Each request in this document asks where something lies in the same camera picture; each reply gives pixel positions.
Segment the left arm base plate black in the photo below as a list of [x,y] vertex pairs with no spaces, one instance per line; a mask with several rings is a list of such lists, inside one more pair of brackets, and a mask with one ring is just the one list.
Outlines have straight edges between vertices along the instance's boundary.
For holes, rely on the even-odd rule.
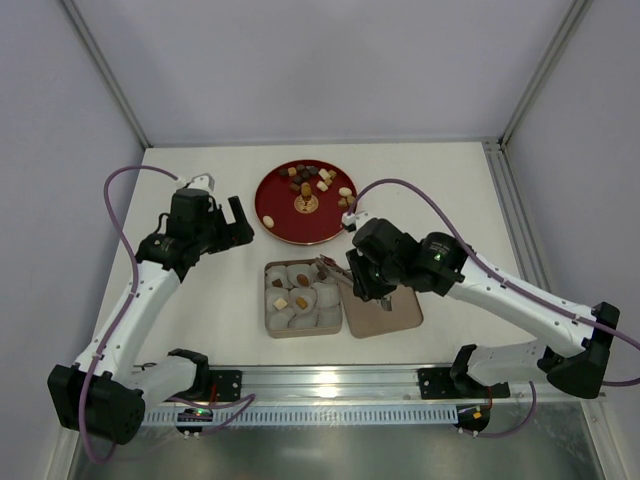
[[243,372],[213,369],[209,371],[206,399],[210,403],[234,402],[241,398]]

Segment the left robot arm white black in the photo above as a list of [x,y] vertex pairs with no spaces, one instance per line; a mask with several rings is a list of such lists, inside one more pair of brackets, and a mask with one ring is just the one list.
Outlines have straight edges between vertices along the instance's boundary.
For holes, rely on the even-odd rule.
[[147,411],[174,396],[207,395],[211,374],[204,354],[177,348],[147,372],[134,373],[133,367],[158,315],[200,258],[252,242],[240,199],[232,196],[228,203],[233,222],[208,190],[186,187],[173,194],[164,231],[139,244],[129,286],[97,337],[73,365],[57,365],[49,374],[63,427],[85,439],[125,445]]

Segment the brown oval chocolate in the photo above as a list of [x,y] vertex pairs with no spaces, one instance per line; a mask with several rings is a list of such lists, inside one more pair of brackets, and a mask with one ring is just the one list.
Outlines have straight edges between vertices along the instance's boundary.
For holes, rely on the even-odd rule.
[[303,274],[298,274],[296,276],[296,280],[301,286],[308,286],[309,285],[309,278],[307,276],[303,275]]

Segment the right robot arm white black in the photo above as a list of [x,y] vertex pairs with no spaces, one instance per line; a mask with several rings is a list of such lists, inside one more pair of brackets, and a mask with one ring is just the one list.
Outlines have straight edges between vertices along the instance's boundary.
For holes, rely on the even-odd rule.
[[361,300],[389,308],[390,294],[404,286],[479,307],[532,335],[530,342],[502,347],[462,346],[450,369],[462,395],[542,380],[577,398],[599,395],[620,315],[616,307],[561,299],[504,273],[446,233],[417,241],[366,213],[344,215],[342,226],[353,235],[346,257]]

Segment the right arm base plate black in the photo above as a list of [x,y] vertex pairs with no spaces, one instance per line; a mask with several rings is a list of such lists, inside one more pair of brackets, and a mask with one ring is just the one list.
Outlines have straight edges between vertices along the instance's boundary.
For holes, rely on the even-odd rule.
[[422,400],[489,400],[510,397],[507,383],[485,386],[467,373],[447,367],[423,367],[417,370],[418,387]]

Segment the white square chocolate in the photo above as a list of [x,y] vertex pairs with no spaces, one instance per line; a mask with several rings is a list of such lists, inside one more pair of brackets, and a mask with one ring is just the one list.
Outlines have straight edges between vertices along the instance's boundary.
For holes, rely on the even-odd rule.
[[274,307],[275,307],[277,310],[282,310],[282,309],[284,309],[286,306],[287,306],[287,302],[286,302],[284,299],[282,299],[282,298],[280,298],[280,299],[278,299],[278,300],[276,300],[276,301],[274,302]]

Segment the metal tongs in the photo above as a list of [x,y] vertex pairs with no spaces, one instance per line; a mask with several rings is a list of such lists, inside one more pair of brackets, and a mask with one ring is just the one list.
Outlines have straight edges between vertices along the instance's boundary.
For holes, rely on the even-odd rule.
[[[330,263],[324,263],[321,260],[321,255],[314,259],[314,264],[328,268],[333,278],[338,282],[347,285],[352,290],[353,294],[356,295],[354,290],[354,280],[350,270],[343,269],[333,259],[331,259]],[[393,309],[392,300],[389,295],[383,296],[381,299],[376,299],[376,302],[384,311],[390,312]]]

